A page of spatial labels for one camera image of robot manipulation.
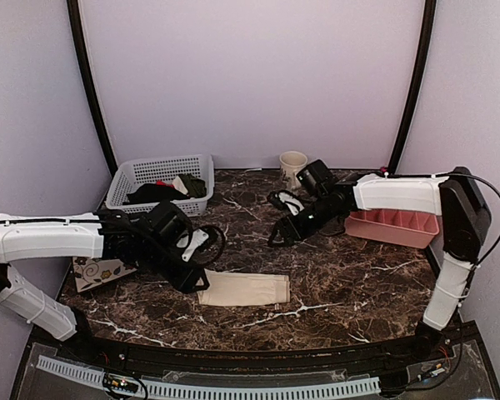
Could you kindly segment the cream cotton boxer underwear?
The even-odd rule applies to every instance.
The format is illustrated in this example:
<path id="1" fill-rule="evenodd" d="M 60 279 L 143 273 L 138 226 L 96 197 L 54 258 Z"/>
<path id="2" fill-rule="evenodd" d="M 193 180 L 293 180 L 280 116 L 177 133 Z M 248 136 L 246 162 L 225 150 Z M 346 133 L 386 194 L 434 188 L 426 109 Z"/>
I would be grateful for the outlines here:
<path id="1" fill-rule="evenodd" d="M 210 286 L 197 294 L 200 305 L 253 307 L 290 302 L 288 275 L 206 271 Z"/>

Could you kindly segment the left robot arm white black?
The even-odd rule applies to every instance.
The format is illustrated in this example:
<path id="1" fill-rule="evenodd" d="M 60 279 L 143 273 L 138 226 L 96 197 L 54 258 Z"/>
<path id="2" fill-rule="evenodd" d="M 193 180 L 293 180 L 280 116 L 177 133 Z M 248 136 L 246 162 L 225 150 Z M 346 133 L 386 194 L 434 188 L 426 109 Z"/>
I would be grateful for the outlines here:
<path id="1" fill-rule="evenodd" d="M 103 209 L 77 216 L 17 217 L 0 214 L 0 305 L 45 330 L 83 363 L 101 356 L 83 312 L 50 298 L 13 262 L 40 258 L 98 258 L 155 267 L 181 293 L 206 290 L 204 266 L 186 255 L 199 233 L 171 202 L 149 212 Z"/>

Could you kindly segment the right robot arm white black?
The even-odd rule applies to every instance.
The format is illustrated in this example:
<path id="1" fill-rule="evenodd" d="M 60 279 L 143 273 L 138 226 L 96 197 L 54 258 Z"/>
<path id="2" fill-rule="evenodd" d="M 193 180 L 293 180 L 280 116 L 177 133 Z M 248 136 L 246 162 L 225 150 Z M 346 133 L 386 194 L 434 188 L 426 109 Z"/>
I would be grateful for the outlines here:
<path id="1" fill-rule="evenodd" d="M 301 202 L 285 191 L 270 194 L 270 203 L 288 212 L 272 227 L 271 248 L 300 243 L 332 220 L 354 237 L 417 248 L 425 248 L 433 236 L 442 234 L 442 266 L 420 323 L 431 329 L 408 344 L 414 360 L 427 361 L 441 347 L 434 330 L 448 325 L 481 263 L 492 216 L 476 178 L 467 168 L 457 167 L 441 174 L 377 172 L 340 180 L 317 160 L 296 179 L 314 200 Z"/>

